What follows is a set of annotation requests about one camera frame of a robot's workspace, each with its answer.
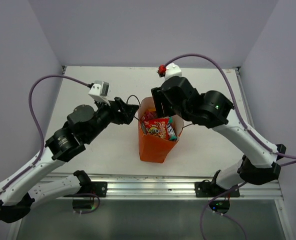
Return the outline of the red nuts snack packet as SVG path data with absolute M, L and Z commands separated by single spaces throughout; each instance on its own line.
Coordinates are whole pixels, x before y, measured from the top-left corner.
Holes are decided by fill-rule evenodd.
M 169 123 L 169 118 L 167 117 L 155 118 L 155 119 L 151 119 L 143 122 L 147 134 L 162 138 L 164 140 L 170 139 L 170 136 L 167 130 L 168 123 Z

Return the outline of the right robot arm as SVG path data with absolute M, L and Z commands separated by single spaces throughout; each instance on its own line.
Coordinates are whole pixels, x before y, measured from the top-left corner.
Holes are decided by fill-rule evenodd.
M 160 87 L 151 90 L 160 117 L 177 115 L 194 125 L 211 129 L 235 145 L 242 153 L 241 160 L 224 170 L 218 170 L 205 190 L 215 196 L 224 195 L 230 188 L 247 182 L 263 185 L 277 180 L 281 166 L 278 153 L 285 153 L 283 144 L 273 144 L 242 125 L 236 107 L 221 92 L 199 93 L 185 77 L 173 76 Z

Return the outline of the teal Fox's candy bag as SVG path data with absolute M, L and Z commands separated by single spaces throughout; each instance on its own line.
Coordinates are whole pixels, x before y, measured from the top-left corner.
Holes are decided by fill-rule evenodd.
M 172 117 L 166 117 L 166 118 L 169 118 L 169 123 L 167 125 L 167 130 L 168 130 L 168 133 L 169 133 L 169 136 L 170 136 L 170 139 L 169 140 L 166 140 L 166 141 L 176 141 L 177 140 L 177 134 L 175 133 L 175 130 L 174 130 L 174 127 L 173 127 L 173 118 Z M 141 122 L 141 127 L 142 127 L 142 131 L 146 135 L 148 135 L 146 133 L 146 130 L 145 130 L 145 127 L 144 127 L 143 122 Z

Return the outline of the orange paper bag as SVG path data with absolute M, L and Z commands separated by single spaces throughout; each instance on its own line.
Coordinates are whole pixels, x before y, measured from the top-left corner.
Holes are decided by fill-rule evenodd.
M 145 134 L 141 127 L 141 117 L 145 111 L 156 111 L 153 98 L 146 97 L 140 101 L 139 109 L 137 112 L 137 122 L 138 122 L 138 148 L 139 148 L 139 158 L 143 162 L 151 163 L 163 163 L 171 150 L 179 142 L 182 135 L 183 129 L 189 125 L 185 125 L 183 119 L 179 116 L 166 116 L 173 118 L 173 127 L 175 133 L 177 134 L 176 141 L 163 140 L 159 137 Z

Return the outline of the pink candy packet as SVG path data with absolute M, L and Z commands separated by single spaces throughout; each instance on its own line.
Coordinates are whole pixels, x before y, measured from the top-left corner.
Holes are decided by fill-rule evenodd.
M 149 120 L 157 119 L 158 115 L 156 111 L 145 111 L 140 119 L 141 122 L 147 122 Z

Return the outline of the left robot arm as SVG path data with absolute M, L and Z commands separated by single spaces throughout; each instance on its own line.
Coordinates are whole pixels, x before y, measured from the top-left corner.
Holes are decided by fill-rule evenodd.
M 0 221 L 13 223 L 24 218 L 36 206 L 60 197 L 92 198 L 93 184 L 83 170 L 72 175 L 40 184 L 55 169 L 85 151 L 110 123 L 130 124 L 139 106 L 127 104 L 116 97 L 109 104 L 80 105 L 67 116 L 63 127 L 46 142 L 42 150 L 13 176 L 0 182 Z

